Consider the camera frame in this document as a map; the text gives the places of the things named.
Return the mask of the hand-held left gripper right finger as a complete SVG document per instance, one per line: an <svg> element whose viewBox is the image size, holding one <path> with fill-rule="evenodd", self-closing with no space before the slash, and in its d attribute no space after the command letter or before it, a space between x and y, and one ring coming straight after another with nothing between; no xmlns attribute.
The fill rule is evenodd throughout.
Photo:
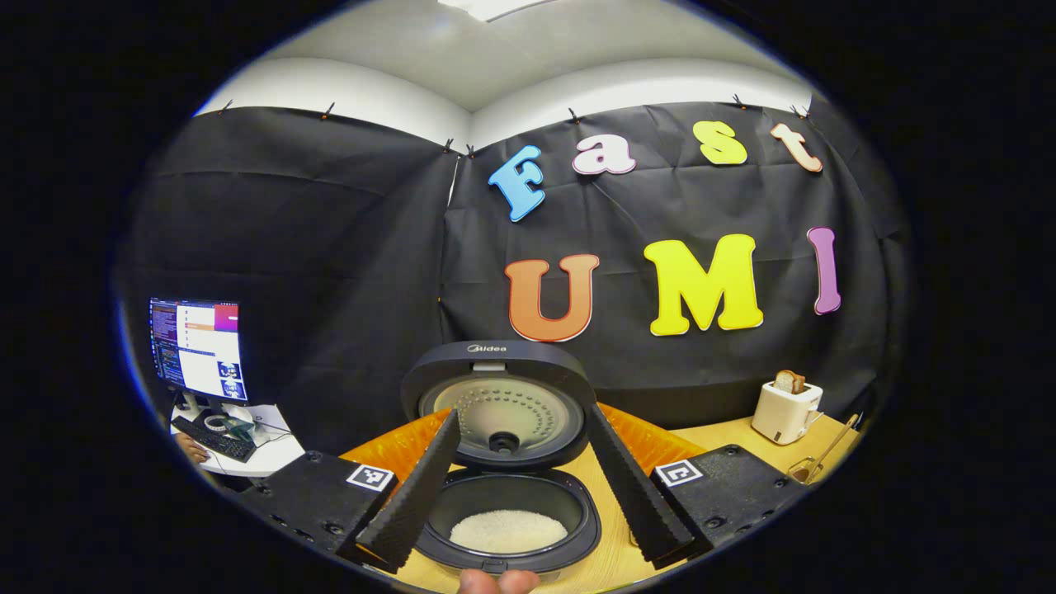
<svg viewBox="0 0 1056 594"><path fill-rule="evenodd" d="M809 491L742 445L672 444L670 432L603 403L585 414L597 462L657 570L732 544Z"/></svg>

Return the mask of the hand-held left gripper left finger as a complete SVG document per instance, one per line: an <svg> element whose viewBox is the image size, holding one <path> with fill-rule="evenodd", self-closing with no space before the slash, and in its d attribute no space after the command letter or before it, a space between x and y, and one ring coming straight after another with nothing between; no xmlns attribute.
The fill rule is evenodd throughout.
<svg viewBox="0 0 1056 594"><path fill-rule="evenodd" d="M416 545L460 443L459 415L449 408L404 428L404 458L391 444L385 460L309 450L240 493L238 503L314 549L395 573Z"/></svg>

